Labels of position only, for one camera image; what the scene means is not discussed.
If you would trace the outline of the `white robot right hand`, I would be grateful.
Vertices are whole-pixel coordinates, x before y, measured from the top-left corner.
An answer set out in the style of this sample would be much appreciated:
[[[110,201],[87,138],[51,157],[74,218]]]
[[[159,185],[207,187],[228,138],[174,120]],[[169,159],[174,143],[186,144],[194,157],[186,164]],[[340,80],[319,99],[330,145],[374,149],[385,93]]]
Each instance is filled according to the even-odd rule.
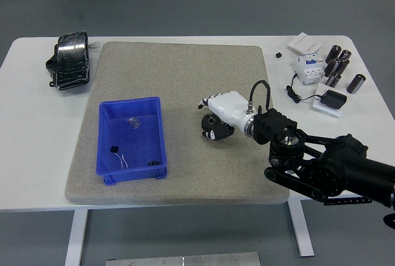
[[[235,129],[253,137],[255,107],[237,91],[218,93],[203,98],[198,109],[207,106],[211,111],[201,121],[202,135],[218,141],[231,136]]]

